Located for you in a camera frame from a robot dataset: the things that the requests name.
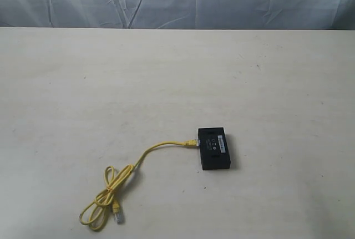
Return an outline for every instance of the label sticker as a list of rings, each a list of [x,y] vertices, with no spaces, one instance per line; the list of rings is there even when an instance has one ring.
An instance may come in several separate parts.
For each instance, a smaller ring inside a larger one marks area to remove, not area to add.
[[[226,148],[224,147],[223,136],[222,135],[218,135],[217,137],[218,137],[218,143],[220,144],[221,153],[225,153],[226,152]]]

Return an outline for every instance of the yellow ethernet cable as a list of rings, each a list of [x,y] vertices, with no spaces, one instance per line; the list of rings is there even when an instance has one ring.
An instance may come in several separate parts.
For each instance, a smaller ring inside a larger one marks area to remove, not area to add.
[[[88,225],[89,228],[93,231],[102,230],[109,218],[110,207],[112,208],[112,213],[114,215],[116,223],[121,223],[123,220],[120,205],[115,198],[115,193],[122,187],[123,183],[126,182],[131,173],[138,168],[138,166],[142,163],[147,154],[159,146],[163,145],[179,145],[185,147],[194,147],[198,146],[197,140],[189,140],[186,142],[175,142],[175,141],[166,141],[155,144],[148,148],[145,152],[143,152],[142,156],[138,159],[138,161],[133,165],[129,164],[118,174],[115,176],[115,168],[113,166],[108,166],[105,169],[104,180],[106,184],[106,188],[98,193],[95,197],[94,201],[91,202],[79,215],[79,220],[82,225]],[[83,220],[84,214],[90,209],[93,208],[91,213],[86,221]]]

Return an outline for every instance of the wrinkled fabric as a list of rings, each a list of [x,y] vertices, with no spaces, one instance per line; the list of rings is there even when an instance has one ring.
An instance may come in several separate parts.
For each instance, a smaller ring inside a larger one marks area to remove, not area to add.
[[[355,29],[355,0],[0,0],[0,26]]]

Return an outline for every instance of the white table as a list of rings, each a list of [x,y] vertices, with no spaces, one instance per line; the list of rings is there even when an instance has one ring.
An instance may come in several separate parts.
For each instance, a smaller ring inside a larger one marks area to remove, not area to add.
[[[355,32],[0,29],[1,238],[355,238]],[[151,153],[223,126],[232,168]]]

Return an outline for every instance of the table surface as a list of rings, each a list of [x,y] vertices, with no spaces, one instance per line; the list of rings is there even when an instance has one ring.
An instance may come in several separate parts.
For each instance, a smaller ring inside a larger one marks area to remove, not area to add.
[[[355,32],[0,29],[1,238],[355,238]],[[223,126],[229,170],[152,152]]]

